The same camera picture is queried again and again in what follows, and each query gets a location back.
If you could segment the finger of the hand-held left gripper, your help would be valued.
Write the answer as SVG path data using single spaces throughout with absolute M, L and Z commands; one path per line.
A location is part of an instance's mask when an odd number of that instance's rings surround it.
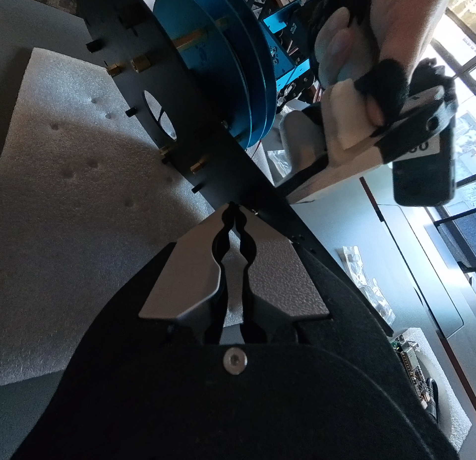
M 377 168 L 389 167 L 388 164 L 345 164 L 337 168 L 325 168 L 323 171 L 312 176 L 310 180 L 298 186 L 291 194 L 288 195 L 288 203 L 307 203 L 328 195 L 335 189 L 342 186 L 343 182 L 352 179 L 358 179 L 362 175 L 373 171 Z
M 285 178 L 315 165 L 328 166 L 327 144 L 321 110 L 292 110 L 279 123 L 282 147 L 290 171 Z

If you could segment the large glass window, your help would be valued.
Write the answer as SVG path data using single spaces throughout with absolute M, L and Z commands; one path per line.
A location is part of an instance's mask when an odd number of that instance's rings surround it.
M 425 54 L 435 57 L 455 83 L 456 189 L 453 199 L 443 205 L 450 215 L 476 207 L 475 3 L 475 0 L 448 0 Z M 463 274 L 475 288 L 475 273 Z

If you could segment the crumpled clear plastic bag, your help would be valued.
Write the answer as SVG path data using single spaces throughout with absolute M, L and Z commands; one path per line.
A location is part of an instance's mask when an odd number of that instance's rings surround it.
M 277 172 L 282 178 L 287 177 L 292 171 L 292 165 L 286 151 L 283 150 L 269 150 L 267 151 L 269 160 L 276 167 Z

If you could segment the blue toy robot arm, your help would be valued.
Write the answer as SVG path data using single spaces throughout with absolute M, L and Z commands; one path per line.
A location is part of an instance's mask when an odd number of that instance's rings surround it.
M 155 0 L 153 14 L 218 119 L 247 149 L 317 80 L 310 19 L 321 0 L 294 0 L 257 18 L 245 0 Z

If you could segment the black mesh chair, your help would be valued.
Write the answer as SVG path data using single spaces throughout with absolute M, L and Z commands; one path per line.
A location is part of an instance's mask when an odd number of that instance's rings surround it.
M 476 268 L 476 210 L 450 215 L 443 207 L 436 208 L 440 219 L 434 225 L 463 273 L 475 273 Z

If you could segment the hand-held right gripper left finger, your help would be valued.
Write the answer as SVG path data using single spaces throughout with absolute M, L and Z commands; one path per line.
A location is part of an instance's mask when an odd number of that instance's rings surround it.
M 139 317 L 190 328 L 200 343 L 218 344 L 228 309 L 222 261 L 234 224 L 231 202 L 180 237 Z

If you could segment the white foam sheet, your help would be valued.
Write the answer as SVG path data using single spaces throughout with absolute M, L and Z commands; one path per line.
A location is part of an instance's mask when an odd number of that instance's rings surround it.
M 112 296 L 213 209 L 106 71 L 34 48 L 1 156 L 1 385 L 63 370 Z

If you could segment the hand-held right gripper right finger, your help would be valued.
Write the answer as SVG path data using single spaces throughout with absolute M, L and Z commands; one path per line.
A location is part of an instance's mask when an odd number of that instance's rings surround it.
M 327 319 L 327 309 L 292 242 L 239 206 L 245 325 L 276 330 L 297 321 Z

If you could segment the black control circuit board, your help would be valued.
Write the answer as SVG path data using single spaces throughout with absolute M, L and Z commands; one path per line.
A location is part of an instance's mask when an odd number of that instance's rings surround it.
M 418 343 L 407 341 L 403 335 L 400 335 L 391 341 L 391 345 L 408 375 L 420 404 L 424 409 L 427 409 L 431 397 L 415 350 L 418 347 Z

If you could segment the black triangular base plate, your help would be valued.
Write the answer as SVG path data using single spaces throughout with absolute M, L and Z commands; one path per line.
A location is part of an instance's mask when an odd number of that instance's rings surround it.
M 226 202 L 258 217 L 312 253 L 364 302 L 386 335 L 390 326 L 253 163 L 218 119 L 217 109 L 188 70 L 173 41 L 143 0 L 77 0 L 77 12 L 108 74 L 153 142 L 215 209 Z

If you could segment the person's left hand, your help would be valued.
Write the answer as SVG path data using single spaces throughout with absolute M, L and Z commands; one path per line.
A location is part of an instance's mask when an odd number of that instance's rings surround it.
M 448 0 L 324 0 L 311 43 L 323 88 L 351 79 L 374 127 L 394 122 Z

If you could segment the group of small clear bags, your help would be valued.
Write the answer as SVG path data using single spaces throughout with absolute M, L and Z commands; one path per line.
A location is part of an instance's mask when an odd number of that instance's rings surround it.
M 354 285 L 364 294 L 382 319 L 391 326 L 396 318 L 395 313 L 377 280 L 368 276 L 358 246 L 343 246 L 338 254 Z

